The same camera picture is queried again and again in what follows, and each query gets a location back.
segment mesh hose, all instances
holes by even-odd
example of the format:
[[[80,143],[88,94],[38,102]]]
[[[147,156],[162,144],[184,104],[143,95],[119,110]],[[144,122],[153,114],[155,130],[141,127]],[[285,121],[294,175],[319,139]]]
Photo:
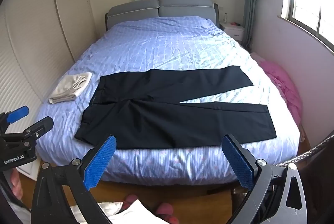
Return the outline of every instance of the mesh hose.
[[[333,140],[334,140],[334,131],[330,134],[329,137],[327,137],[325,140],[320,142],[315,147],[311,148],[310,150],[304,152],[301,155],[296,156],[295,158],[292,158],[292,159],[287,160],[285,162],[279,163],[276,166],[286,167],[290,163],[298,163],[298,162],[301,162],[301,161],[305,161],[306,159],[308,159],[308,158],[314,156],[315,154],[317,154],[320,150],[324,149]]]

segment black trousers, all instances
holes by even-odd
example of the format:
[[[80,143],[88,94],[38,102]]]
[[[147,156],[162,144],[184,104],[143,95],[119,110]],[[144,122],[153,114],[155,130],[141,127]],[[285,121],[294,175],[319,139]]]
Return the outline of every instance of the black trousers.
[[[97,145],[110,133],[118,149],[219,146],[276,137],[268,107],[247,103],[180,103],[252,86],[240,67],[124,72],[103,76],[75,137]]]

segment pink fabric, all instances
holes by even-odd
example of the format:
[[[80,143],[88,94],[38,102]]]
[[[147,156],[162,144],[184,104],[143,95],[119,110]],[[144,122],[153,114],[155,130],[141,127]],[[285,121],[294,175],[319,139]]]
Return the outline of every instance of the pink fabric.
[[[302,116],[303,104],[298,90],[287,72],[279,65],[266,61],[254,52],[251,54],[251,57],[263,69],[273,84],[275,84],[282,98],[287,104],[287,107],[295,123],[297,126],[299,126]]]

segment white nightstand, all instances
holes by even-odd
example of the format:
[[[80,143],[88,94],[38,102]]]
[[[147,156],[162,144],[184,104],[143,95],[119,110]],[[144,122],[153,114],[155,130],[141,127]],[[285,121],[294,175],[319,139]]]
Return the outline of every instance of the white nightstand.
[[[224,32],[235,41],[243,40],[243,32],[245,30],[243,26],[235,26],[230,23],[220,23],[220,25],[223,27]]]

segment folded white towel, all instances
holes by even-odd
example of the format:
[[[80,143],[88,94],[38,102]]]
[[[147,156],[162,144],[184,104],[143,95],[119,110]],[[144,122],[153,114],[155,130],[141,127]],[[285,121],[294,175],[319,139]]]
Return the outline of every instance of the folded white towel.
[[[118,213],[123,205],[123,202],[115,203],[98,203],[105,215],[114,224],[168,224],[161,218],[153,215],[149,210],[147,210],[144,205],[136,200],[133,204],[129,206],[128,209],[121,213]],[[76,221],[80,224],[87,224],[83,215],[81,214],[79,208],[74,206],[71,208]]]
[[[52,92],[49,102],[55,104],[64,101],[74,101],[87,87],[92,74],[85,72],[77,75],[66,75]]]

